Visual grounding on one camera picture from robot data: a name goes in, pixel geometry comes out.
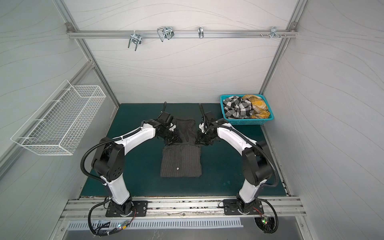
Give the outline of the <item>dark grey striped shirt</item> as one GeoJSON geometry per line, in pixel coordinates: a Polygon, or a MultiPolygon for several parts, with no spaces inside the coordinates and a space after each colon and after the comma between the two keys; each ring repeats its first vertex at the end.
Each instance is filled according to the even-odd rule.
{"type": "Polygon", "coordinates": [[[196,122],[193,119],[175,119],[174,123],[182,141],[164,147],[160,176],[199,178],[202,175],[201,146],[196,144],[196,122]]]}

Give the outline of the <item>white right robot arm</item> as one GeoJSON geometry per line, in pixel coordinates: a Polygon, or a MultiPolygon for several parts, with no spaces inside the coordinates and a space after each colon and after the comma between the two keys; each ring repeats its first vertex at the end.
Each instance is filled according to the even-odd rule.
{"type": "Polygon", "coordinates": [[[237,194],[236,204],[242,213],[249,212],[259,204],[258,196],[264,188],[278,186],[277,168],[257,141],[246,137],[224,119],[199,124],[198,145],[212,145],[217,138],[227,142],[242,156],[245,181],[237,194]]]}

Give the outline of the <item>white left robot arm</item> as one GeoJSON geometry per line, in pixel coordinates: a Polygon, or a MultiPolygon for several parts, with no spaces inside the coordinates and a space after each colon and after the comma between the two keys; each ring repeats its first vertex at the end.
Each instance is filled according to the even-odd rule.
{"type": "Polygon", "coordinates": [[[132,196],[123,177],[125,156],[135,147],[154,137],[162,138],[166,145],[182,141],[176,124],[148,120],[122,136],[112,139],[103,138],[87,150],[81,158],[82,173],[106,187],[109,199],[120,215],[127,216],[134,208],[132,196]]]}

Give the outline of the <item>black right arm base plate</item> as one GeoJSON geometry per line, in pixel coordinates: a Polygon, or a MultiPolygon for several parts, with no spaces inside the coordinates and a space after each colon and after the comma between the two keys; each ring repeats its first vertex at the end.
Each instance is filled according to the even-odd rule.
{"type": "Polygon", "coordinates": [[[264,214],[264,209],[261,201],[254,200],[250,203],[244,203],[241,199],[225,199],[222,201],[222,203],[223,204],[219,204],[219,206],[224,209],[224,214],[226,216],[262,216],[264,214]]]}

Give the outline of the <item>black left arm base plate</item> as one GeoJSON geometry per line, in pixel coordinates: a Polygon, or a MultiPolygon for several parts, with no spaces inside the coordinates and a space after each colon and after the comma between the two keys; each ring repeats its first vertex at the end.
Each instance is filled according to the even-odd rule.
{"type": "Polygon", "coordinates": [[[123,205],[110,202],[107,207],[106,217],[145,217],[147,214],[147,207],[148,201],[130,201],[123,205]]]}

